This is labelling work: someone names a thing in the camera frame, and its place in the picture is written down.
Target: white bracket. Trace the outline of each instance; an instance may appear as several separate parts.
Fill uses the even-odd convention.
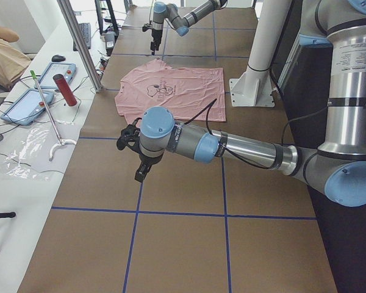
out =
[[[261,93],[259,93],[260,79],[256,80],[255,86],[245,89],[246,73],[239,79],[230,79],[231,100],[233,107],[274,107],[270,77],[267,76]]]

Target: reacher grabber tool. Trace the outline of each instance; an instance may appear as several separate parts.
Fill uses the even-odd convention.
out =
[[[49,162],[51,162],[53,160],[53,155],[54,155],[54,152],[56,151],[56,149],[58,149],[59,147],[62,147],[64,145],[76,145],[76,141],[73,140],[73,139],[63,139],[61,137],[61,135],[59,133],[59,130],[57,128],[57,125],[54,122],[53,116],[51,115],[50,108],[49,108],[49,104],[46,102],[45,97],[43,96],[43,92],[42,92],[42,89],[41,89],[41,87],[39,85],[37,76],[35,75],[35,73],[34,73],[33,70],[31,70],[30,72],[31,72],[31,76],[32,76],[33,80],[35,81],[35,85],[37,86],[37,89],[39,91],[39,94],[41,96],[41,99],[43,101],[43,104],[45,105],[46,112],[48,113],[50,122],[51,122],[51,124],[53,126],[53,129],[54,129],[54,133],[56,134],[56,137],[57,137],[57,140],[58,140],[58,142],[55,143],[51,147],[50,152],[49,152]]]

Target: red cylinder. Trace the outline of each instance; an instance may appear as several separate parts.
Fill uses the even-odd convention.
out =
[[[65,80],[65,77],[63,77],[62,74],[56,74],[55,76],[53,76],[53,80],[56,83],[57,87],[59,88],[59,91],[62,94],[68,106],[76,105],[77,100],[74,97],[73,92],[69,88],[69,85]]]

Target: tablet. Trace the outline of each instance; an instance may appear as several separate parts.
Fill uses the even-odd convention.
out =
[[[50,104],[54,94],[43,92],[45,100]],[[45,110],[38,90],[26,90],[3,114],[0,118],[19,125],[29,125]]]
[[[53,76],[62,74],[66,82],[70,84],[75,72],[76,64],[74,63],[50,62],[40,78],[38,78],[38,82],[41,89],[57,90],[58,87],[53,80]]]

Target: keyboard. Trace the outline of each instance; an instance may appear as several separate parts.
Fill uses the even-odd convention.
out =
[[[88,49],[91,49],[91,24],[90,23],[79,23],[79,28]],[[73,42],[73,51],[77,51],[76,44]]]

